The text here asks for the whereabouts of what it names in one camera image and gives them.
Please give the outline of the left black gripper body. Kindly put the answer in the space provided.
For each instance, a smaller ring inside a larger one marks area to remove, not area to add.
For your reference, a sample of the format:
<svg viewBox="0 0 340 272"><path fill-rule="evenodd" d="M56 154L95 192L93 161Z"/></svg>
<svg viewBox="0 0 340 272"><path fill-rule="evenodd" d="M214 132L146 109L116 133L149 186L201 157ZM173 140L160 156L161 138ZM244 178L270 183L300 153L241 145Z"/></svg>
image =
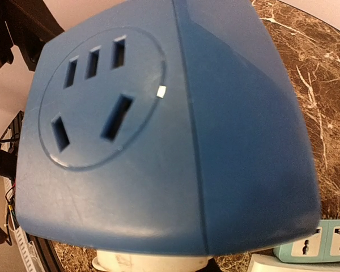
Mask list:
<svg viewBox="0 0 340 272"><path fill-rule="evenodd" d="M13 63L15 45L35 71L44 45L63 32L44 1L0 1L0 69Z"/></svg>

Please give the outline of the dark blue cube socket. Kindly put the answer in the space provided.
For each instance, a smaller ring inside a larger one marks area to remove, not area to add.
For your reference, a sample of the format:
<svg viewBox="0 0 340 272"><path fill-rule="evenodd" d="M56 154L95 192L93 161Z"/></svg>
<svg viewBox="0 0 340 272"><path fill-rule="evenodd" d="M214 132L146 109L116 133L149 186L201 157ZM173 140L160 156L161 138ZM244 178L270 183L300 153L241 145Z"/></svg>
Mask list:
<svg viewBox="0 0 340 272"><path fill-rule="evenodd" d="M217 256L311 235L320 208L298 100L249 1L126 1L44 46L16 171L27 233Z"/></svg>

